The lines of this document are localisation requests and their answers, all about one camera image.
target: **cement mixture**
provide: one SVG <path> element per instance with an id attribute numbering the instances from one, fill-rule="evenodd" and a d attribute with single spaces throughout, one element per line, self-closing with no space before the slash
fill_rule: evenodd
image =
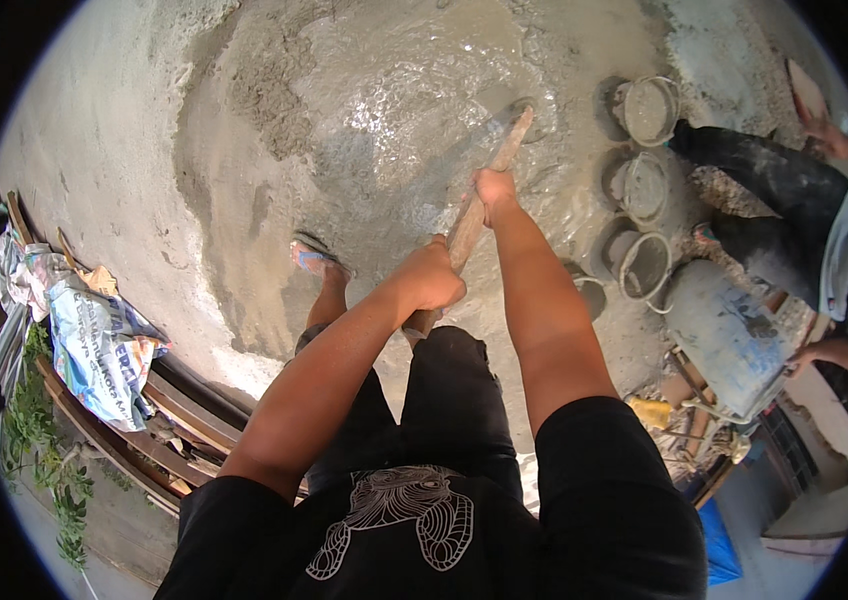
<path id="1" fill-rule="evenodd" d="M 604 161 L 626 147 L 605 103 L 616 83 L 668 76 L 694 125 L 778 128 L 800 145 L 783 60 L 748 11 L 743 0 L 88 2 L 7 125 L 0 187 L 21 191 L 44 238 L 60 226 L 78 259 L 106 265 L 174 354 L 250 409 L 319 289 L 289 258 L 292 232 L 357 272 L 353 306 L 453 221 L 468 172 L 500 139 L 485 125 L 488 90 L 534 98 L 519 200 L 585 270 L 614 216 Z M 706 207 L 669 150 L 650 151 L 669 178 L 658 229 L 677 248 Z M 463 277 L 469 293 L 444 323 L 487 342 L 515 446 L 530 452 L 490 234 Z M 670 341 L 644 303 L 606 289 L 595 328 L 624 394 L 658 378 Z M 398 335 L 375 365 L 395 415 L 410 359 Z"/>

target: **hand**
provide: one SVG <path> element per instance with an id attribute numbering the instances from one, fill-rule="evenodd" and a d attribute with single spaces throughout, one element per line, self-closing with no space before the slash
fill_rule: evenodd
<path id="1" fill-rule="evenodd" d="M 787 362 L 784 364 L 784 377 L 788 379 L 797 379 L 802 371 L 810 365 L 812 362 L 817 360 L 818 353 L 814 347 L 814 344 L 805 345 L 800 350 L 795 352 L 793 356 L 787 359 Z"/>
<path id="2" fill-rule="evenodd" d="M 387 280 L 406 295 L 412 310 L 451 306 L 467 294 L 465 281 L 451 270 L 447 239 L 440 233 L 411 252 Z"/>
<path id="3" fill-rule="evenodd" d="M 471 185 L 484 205 L 484 226 L 494 229 L 493 215 L 502 208 L 517 206 L 517 192 L 511 171 L 478 169 L 471 174 Z"/>
<path id="4" fill-rule="evenodd" d="M 820 150 L 828 159 L 848 160 L 848 136 L 838 126 L 825 119 L 809 121 L 807 135 L 820 140 Z"/>

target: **black pants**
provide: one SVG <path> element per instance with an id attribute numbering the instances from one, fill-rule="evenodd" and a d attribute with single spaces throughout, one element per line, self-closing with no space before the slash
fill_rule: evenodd
<path id="1" fill-rule="evenodd" d="M 670 148 L 690 162 L 718 167 L 778 217 L 746 219 L 718 210 L 711 229 L 749 274 L 818 309 L 827 235 L 848 194 L 848 178 L 778 143 L 681 120 Z"/>
<path id="2" fill-rule="evenodd" d="M 298 353 L 327 324 L 307 329 Z M 373 368 L 331 445 L 307 472 L 316 494 L 358 471 L 439 465 L 483 475 L 521 501 L 521 475 L 501 386 L 487 346 L 453 326 L 430 331 L 414 347 L 401 424 L 394 422 Z"/>

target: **black shirt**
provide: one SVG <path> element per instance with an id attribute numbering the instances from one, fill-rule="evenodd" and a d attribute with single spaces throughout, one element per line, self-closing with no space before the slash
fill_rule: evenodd
<path id="1" fill-rule="evenodd" d="M 554 412 L 535 440 L 540 521 L 485 477 L 353 473 L 291 507 L 242 477 L 181 504 L 155 598 L 704 598 L 697 512 L 624 402 Z"/>

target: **graphic print on shirt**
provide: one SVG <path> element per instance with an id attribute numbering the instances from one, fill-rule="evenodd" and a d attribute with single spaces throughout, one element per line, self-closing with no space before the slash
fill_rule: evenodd
<path id="1" fill-rule="evenodd" d="M 354 532 L 414 521 L 424 561 L 438 571 L 450 570 L 465 555 L 474 535 L 474 502 L 451 490 L 442 466 L 396 466 L 351 475 L 351 508 L 343 521 L 327 528 L 324 544 L 307 567 L 324 581 L 341 568 Z"/>

